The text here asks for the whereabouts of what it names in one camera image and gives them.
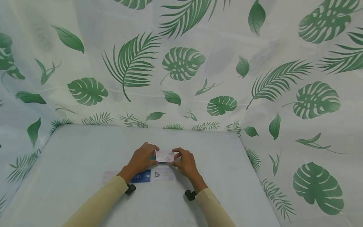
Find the fern print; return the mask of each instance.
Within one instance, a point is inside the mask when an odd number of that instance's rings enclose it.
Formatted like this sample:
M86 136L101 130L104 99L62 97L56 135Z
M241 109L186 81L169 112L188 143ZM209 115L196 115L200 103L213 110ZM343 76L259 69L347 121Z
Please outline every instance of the fern print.
M220 127L219 124L220 122L204 122L194 126L192 130L205 131L205 130L217 129Z
M358 45L355 47L337 44L341 51L329 51L328 53L336 54L336 57L323 57L322 64L317 65L323 71L332 70L329 73L343 73L363 68L363 28L359 29L360 33L348 32L348 36Z
M82 123L84 125L106 125L115 120L110 117L110 114L111 113L108 112L102 112L100 114L96 113L96 115L82 119Z
M111 63L106 52L105 57L102 55L103 62L110 74L122 84L122 90L129 102L131 100L126 94L125 87L139 88L150 85L149 76L152 69L155 68L147 60L155 60L153 56L158 52L151 51L152 48L159 47L160 36L152 36L151 33L144 38L145 33L138 35L132 40L125 43L116 59L115 45L113 48L113 62Z
M174 10L173 13L163 14L161 17L174 17L171 21L166 23L160 24L161 27L164 29L159 35L165 36L169 35L170 38L175 32L177 32L175 38L180 34L182 36L184 33L189 31L191 28L196 26L204 17L205 13L209 9L213 0L183 0L185 2L182 5L175 6L175 5L163 5L162 7L167 9ZM212 17L214 10L217 5L217 0L214 0L213 9L211 15L209 16L209 20ZM226 0L224 0L223 10L226 5Z
M16 183L19 180L23 180L25 176L29 173L30 169L33 167L35 161L38 159L41 154L40 149L34 152L31 155L24 155L22 157L16 158L16 163L9 164L14 170L11 174L6 178L9 183Z
M233 124L228 124L226 126L226 131L235 132L240 137L242 131L240 120L235 120Z
M184 129L184 126L181 124L169 124L166 125L164 127L162 127L163 129L178 129L178 130L182 130Z
M246 153L247 153L247 156L248 158L250 159L250 162L251 162L251 165L254 169L254 171L256 173L258 173L258 170L260 169L261 167L261 159L260 157L256 154L256 151L246 147Z
M124 123L127 127L136 127L136 128L147 128L149 127L144 122L140 121L137 117L135 117L133 114L129 115L126 113L126 116L121 116L120 119L122 123Z
M290 81L297 84L296 80L301 80L300 74L307 75L310 73L309 70L314 69L310 62L302 64L303 62L292 61L285 63L271 73L268 72L264 77L257 78L252 86L251 94L253 98L246 110L254 99L265 98L274 102L279 95L282 95L281 92L290 90Z
M272 204L275 205L276 209L280 211L284 220L286 217L290 221L289 213L294 214L295 209L292 208L292 204L289 200L287 200L287 196L282 194L279 187L276 187L276 184L273 182L264 179L262 182L260 181L261 186L266 194L266 197L271 201Z
M72 123L73 122L68 118L64 118L61 121L58 121L58 120L53 121L52 122L52 128L49 131L49 135L52 135L59 126L65 125L65 124L72 124Z

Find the sleeve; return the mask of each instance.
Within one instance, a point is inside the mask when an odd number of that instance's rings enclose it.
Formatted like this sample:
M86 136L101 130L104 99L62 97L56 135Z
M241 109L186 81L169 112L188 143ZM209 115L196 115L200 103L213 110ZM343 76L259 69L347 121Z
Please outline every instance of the sleeve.
M96 227L116 201L127 191L124 179L116 176L90 197L63 227Z
M202 190L195 198L207 220L208 227L236 227L210 188Z

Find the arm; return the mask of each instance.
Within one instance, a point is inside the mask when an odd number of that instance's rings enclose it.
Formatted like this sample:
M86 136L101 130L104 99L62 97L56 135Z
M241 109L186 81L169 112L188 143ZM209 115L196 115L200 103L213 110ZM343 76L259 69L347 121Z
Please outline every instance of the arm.
M127 191L127 184L138 173L145 171L157 161L151 161L151 154L159 148L144 143L134 152L127 166L108 181L96 194L90 197L63 225L63 227L96 227L117 200Z
M181 157L181 161L174 161L171 165L177 167L181 174L189 178L193 185L196 195L196 201L202 210L209 227L235 227L232 219L219 203L213 192L204 182L203 177L199 174L194 156L187 150L182 148L173 149L178 152L175 159Z

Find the blue card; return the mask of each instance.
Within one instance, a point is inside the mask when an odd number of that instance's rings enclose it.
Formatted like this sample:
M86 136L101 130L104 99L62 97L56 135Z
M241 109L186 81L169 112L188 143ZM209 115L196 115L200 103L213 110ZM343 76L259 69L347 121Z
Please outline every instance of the blue card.
M150 182L151 170L145 170L141 173L136 174L130 181L130 183L144 183Z

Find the green leaf print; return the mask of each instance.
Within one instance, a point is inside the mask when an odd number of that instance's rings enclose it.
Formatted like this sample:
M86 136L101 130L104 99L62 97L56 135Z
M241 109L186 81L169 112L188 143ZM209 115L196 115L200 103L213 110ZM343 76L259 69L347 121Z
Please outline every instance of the green leaf print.
M52 128L49 131L49 135L51 136L59 126L65 125L65 124L72 124L72 123L73 122L70 119L68 119L68 118L64 118L61 121L59 121L59 120L53 121L52 122Z
M16 158L16 163L9 164L14 170L10 173L10 175L6 178L9 183L16 183L19 180L23 180L26 175L29 173L31 168L33 167L35 161L38 159L41 154L41 150L38 149L31 155L24 155Z
M271 155L269 155L269 156L270 156L270 159L271 159L271 161L272 161L272 164L273 164L272 171L273 171L273 175L274 175L274 176L276 176L276 173L277 173L278 167L279 167L279 165L280 165L280 157L281 157L282 149L280 148L280 150L281 150L280 155L278 155L278 154L276 153L276 156L277 156L277 160L276 160L276 161L273 159L273 157L272 157Z
M62 64L62 61L61 61L61 63L59 63L58 66L55 66L54 63L52 62L52 65L53 65L52 68L45 69L45 66L43 65L43 63L41 63L37 59L35 61L38 63L40 70L42 71L42 78L40 79L41 85L45 84L45 82L56 72L56 68L58 68Z
M317 202L328 215L336 215L344 208L342 190L330 173L314 162L302 165L294 174L293 187L308 204Z
M92 77L74 80L67 86L73 98L85 106L96 105L103 100L101 96L107 97L109 95L106 88Z
M272 122L269 125L269 131L270 134L273 136L273 140L276 140L278 134L280 133L280 122L281 122L281 117L277 113L275 119L272 120Z
M212 86L207 87L207 79L205 79L205 82L204 82L203 87L202 87L199 91L197 91L197 92L195 93L195 95L194 95L194 96L198 96L198 95L200 95L200 94L203 94L203 93L205 93L205 92L207 92L207 91L211 90L213 87L216 87L216 86L221 85L222 83L217 84L217 85L215 85L216 83L213 83L213 85L212 85Z
M178 94L176 94L175 92L172 92L172 91L163 91L162 90L162 92L164 92L166 101L168 101L170 103L178 104L179 106L181 105L182 101Z
M363 45L363 28L357 28L360 33L348 32L350 39L358 44ZM328 53L337 54L337 57L323 57L322 64L316 65L319 68L323 68L323 71L327 71L335 68L329 73L343 73L353 70L359 70L363 68L363 47L351 47L337 44L336 46L344 49L344 52L329 51Z
M209 6L211 5L211 2L213 0L181 0L185 2L182 5L163 5L162 7L167 9L175 10L174 13L169 14L163 14L161 17L174 17L176 18L161 23L161 27L164 29L159 34L162 36L169 35L168 38L170 38L176 31L177 34L175 38L180 34L181 36L186 33L188 30L196 26L204 17L205 13L207 12ZM212 17L214 9L217 5L217 0L214 0L213 9L211 12L211 15L209 16L209 19Z
M198 121L197 120L197 117L191 112L191 110L188 108L189 112L187 112L188 114L190 114L190 116L183 116L185 118L190 118L192 119L193 121Z
M178 130L183 130L184 126L181 124L169 124L166 125L164 127L162 127L163 129L178 129Z
M110 114L111 113L108 112L102 112L100 114L96 113L96 115L82 119L82 123L84 125L106 125L115 120L110 117Z
M260 76L256 79L252 86L252 100L248 104L246 110L251 105L254 99L265 98L274 102L278 96L282 95L281 92L290 90L289 82L296 83L296 79L301 80L299 74L307 75L309 70L314 69L310 63L303 63L304 61L292 61L280 65L271 73L268 72L263 78Z
M228 132L237 133L237 135L240 137L242 131L240 120L235 120L233 124L227 124L225 130Z
M25 79L15 65L13 54L11 52L12 44L13 41L10 36L0 33L0 70L5 70L5 72L1 75L1 81L6 73L18 80Z
M152 36L151 33L144 38L145 33L138 34L135 38L125 43L118 55L115 55L115 45L113 48L113 66L106 52L105 57L102 55L110 74L122 84L122 90L129 102L131 100L126 94L125 87L139 88L150 85L150 72L155 68L148 60L155 60L153 57L158 52L151 51L152 48L159 47L160 36Z
M256 0L252 5L250 13L248 15L248 24L250 25L250 30L257 36L260 36L260 29L264 24L266 19L266 13L261 4Z
M242 76L242 79L243 79L243 78L245 78L245 76L247 75L247 73L249 71L249 63L248 63L247 59L245 59L241 55L239 55L239 58L240 58L240 61L238 62L237 66L236 66L236 71L238 72L238 74L240 76Z
M2 213L1 212L1 209L4 207L4 203L6 202L7 199L5 199L5 196L6 196L6 193L1 197L0 199L0 214Z
M146 117L146 120L158 120L160 119L165 113L162 113L162 112L153 112L151 114L149 114L147 117Z
M65 28L58 27L55 25L51 25L57 32L59 39L62 41L62 43L69 48L72 48L74 50L79 50L83 54L85 53L85 47L83 46L82 41L76 36L75 34L71 33Z
M199 125L193 126L192 130L195 131L205 131L205 130L212 130L219 128L220 122L204 122L200 123Z
M35 147L35 143L37 142L37 139L38 139L38 130L40 128L40 125L41 125L41 121L39 118L35 123L31 124L27 129L27 132L28 132L30 141L33 144L33 147Z
M223 115L226 111L234 111L237 107L237 101L231 96L218 96L212 98L207 106L207 112L211 116Z
M298 90L297 102L291 102L282 107L294 104L296 116L302 119L312 119L326 113L333 113L340 109L339 96L328 84L316 81Z
M291 223L289 213L294 215L296 214L294 213L295 209L292 208L291 202L287 200L287 196L282 193L280 188L277 187L275 183L270 182L267 179L260 181L260 183L266 194L266 197L271 201L272 204L275 205L276 209L280 211L284 220L287 217Z
M66 108L66 107L64 107L64 106L61 106L61 105L59 105L59 104L54 103L54 105L56 105L56 106L60 106L60 107L56 108L56 111L57 111L57 110L65 110L65 111L68 111L68 112L71 112L71 113L74 113L74 114L79 115L78 113L73 112L72 110L70 110L70 109L68 109L68 108Z
M128 113L126 113L126 117L120 115L120 119L121 119L122 123L124 123L127 127L136 127L136 128L147 128L147 127L149 127L147 124L140 121L133 114L129 115Z
M350 13L359 0L325 0L299 24L299 36L307 42L321 43L342 33L350 24Z
M256 154L256 151L246 147L246 153L247 153L247 156L248 158L250 159L250 162L251 162L251 165L254 169L254 171L256 173L258 173L258 170L260 169L261 167L261 159L260 157Z
M315 143L320 138L320 135L321 135L321 133L318 133L316 136L314 136L311 139L297 139L295 141L298 142L298 143L304 144L304 145L306 145L308 147L313 147L313 148L316 148L316 149L325 149L325 150L328 150L328 151L336 153L336 154L346 154L346 153L338 153L338 152L329 150L328 148L330 148L331 145L321 146L321 145Z
M40 96L40 94L32 94L30 92L18 92L15 95L16 98L20 99L24 103L39 103L39 104L46 104L44 99Z
M247 135L253 137L253 136L259 136L259 134L257 133L256 129L252 126L248 126L246 128L243 129L243 131L246 132Z
M144 9L152 0L115 0L130 9Z
M164 56L162 65L168 74L161 80L170 75L173 80L190 80L198 72L199 67L205 62L205 56L199 51L186 48L174 47Z

